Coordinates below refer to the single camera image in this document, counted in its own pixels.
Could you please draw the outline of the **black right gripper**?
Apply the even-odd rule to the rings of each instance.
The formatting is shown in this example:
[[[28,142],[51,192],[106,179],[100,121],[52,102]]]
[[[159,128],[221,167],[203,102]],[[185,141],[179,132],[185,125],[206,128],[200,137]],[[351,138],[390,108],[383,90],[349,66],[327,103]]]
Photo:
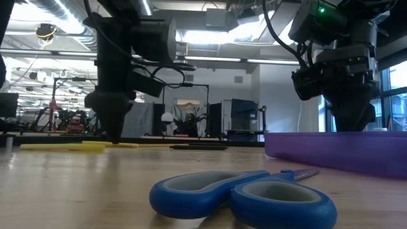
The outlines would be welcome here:
[[[368,45],[350,45],[324,50],[316,56],[318,69],[317,95],[326,95],[331,103],[337,132],[360,132],[376,121],[375,106],[371,101],[378,95],[376,48]],[[351,86],[371,87],[370,103],[361,90],[336,90]],[[366,109],[366,125],[362,118]]]

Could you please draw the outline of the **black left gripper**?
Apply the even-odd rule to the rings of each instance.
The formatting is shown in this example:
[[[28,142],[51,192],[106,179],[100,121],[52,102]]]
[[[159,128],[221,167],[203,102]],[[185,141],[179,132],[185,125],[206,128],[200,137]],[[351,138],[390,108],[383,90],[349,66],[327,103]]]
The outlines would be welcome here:
[[[100,112],[100,122],[113,144],[118,144],[123,132],[125,116],[132,103],[121,92],[95,90],[85,97],[85,107]]]

